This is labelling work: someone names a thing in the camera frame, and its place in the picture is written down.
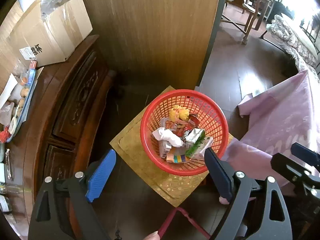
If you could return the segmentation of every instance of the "wooden cabinet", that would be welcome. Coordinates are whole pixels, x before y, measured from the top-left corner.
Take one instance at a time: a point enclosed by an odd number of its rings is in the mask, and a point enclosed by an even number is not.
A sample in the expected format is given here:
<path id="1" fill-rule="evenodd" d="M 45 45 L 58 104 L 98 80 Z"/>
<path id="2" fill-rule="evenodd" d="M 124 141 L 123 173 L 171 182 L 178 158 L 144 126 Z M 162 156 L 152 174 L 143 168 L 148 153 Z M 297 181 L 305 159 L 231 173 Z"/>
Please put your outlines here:
<path id="1" fill-rule="evenodd" d="M 36 194 L 45 177 L 70 177 L 85 170 L 112 83 L 110 72 L 88 36 L 66 62 L 45 66 L 37 81 L 27 121 L 13 140 L 13 180 L 6 181 L 12 226 L 27 239 Z"/>
<path id="2" fill-rule="evenodd" d="M 73 160 L 73 152 L 50 145 L 45 160 L 44 177 L 69 178 Z"/>

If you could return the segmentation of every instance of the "dark floor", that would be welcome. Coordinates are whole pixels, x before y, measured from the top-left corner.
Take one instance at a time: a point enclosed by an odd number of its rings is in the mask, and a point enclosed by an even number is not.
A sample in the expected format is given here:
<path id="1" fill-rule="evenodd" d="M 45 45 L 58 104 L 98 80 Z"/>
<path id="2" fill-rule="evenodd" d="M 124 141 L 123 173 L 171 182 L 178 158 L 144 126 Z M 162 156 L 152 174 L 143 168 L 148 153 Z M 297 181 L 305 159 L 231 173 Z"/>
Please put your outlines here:
<path id="1" fill-rule="evenodd" d="M 245 15 L 231 6 L 224 13 L 244 22 L 246 20 Z M 248 118 L 240 118 L 237 104 L 244 95 L 256 95 L 283 81 L 286 77 L 282 72 L 291 64 L 282 51 L 257 38 L 264 30 L 265 25 L 260 31 L 252 30 L 248 44 L 242 45 L 243 34 L 233 25 L 221 23 L 202 82 L 197 88 L 223 109 L 229 131 L 238 139 L 247 131 Z M 110 91 L 92 161 L 99 159 L 110 148 L 109 142 L 114 136 L 163 89 L 131 84 Z M 207 181 L 181 206 L 212 234 L 223 216 L 225 206 L 219 203 L 217 191 L 210 180 Z M 100 198 L 93 202 L 93 207 L 111 239 L 116 238 L 115 231 L 119 229 L 123 240 L 142 240 L 158 230 L 172 209 L 119 156 Z M 163 239 L 201 240 L 205 237 L 180 215 L 174 219 Z"/>

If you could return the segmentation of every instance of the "pink fabric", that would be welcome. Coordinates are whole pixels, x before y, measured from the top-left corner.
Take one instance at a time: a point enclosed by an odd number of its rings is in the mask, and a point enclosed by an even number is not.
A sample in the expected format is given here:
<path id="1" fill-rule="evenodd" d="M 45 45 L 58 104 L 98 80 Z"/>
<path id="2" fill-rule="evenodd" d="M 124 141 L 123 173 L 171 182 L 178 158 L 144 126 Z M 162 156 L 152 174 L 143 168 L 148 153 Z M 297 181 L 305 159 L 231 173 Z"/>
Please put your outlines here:
<path id="1" fill-rule="evenodd" d="M 294 142 L 316 152 L 320 148 L 320 86 L 308 70 L 254 98 L 244 98 L 238 107 L 241 116 L 250 115 L 249 130 L 240 141 L 231 141 L 223 160 L 255 179 L 273 176 L 280 187 L 288 181 L 270 165 L 271 156 L 278 152 L 318 175 L 290 152 Z"/>

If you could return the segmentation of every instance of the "wooden table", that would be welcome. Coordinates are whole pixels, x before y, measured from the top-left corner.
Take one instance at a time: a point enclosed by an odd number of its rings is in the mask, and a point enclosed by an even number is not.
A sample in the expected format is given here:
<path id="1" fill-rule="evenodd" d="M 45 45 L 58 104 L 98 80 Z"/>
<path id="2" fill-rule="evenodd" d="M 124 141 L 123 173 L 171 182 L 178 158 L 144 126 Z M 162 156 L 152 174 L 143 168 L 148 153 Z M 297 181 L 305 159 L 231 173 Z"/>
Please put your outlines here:
<path id="1" fill-rule="evenodd" d="M 167 87 L 162 93 L 174 90 Z M 111 142 L 120 157 L 155 192 L 174 207 L 178 207 L 202 182 L 209 173 L 195 176 L 177 176 L 158 168 L 146 155 L 140 140 L 140 123 L 146 110 L 144 108 Z M 233 139 L 229 134 L 228 143 Z"/>

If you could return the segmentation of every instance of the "cabinet door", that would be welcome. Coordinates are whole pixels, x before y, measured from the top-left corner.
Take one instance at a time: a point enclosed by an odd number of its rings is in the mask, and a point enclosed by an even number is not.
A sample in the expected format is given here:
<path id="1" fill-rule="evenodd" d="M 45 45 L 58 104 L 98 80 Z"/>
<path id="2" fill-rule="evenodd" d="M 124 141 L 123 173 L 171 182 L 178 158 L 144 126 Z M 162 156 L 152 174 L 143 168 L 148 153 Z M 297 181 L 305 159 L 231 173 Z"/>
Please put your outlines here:
<path id="1" fill-rule="evenodd" d="M 74 153 L 49 145 L 44 166 L 44 177 L 68 179 L 73 166 Z"/>
<path id="2" fill-rule="evenodd" d="M 61 107 L 53 134 L 76 143 L 99 90 L 107 67 L 94 50 L 86 58 Z"/>

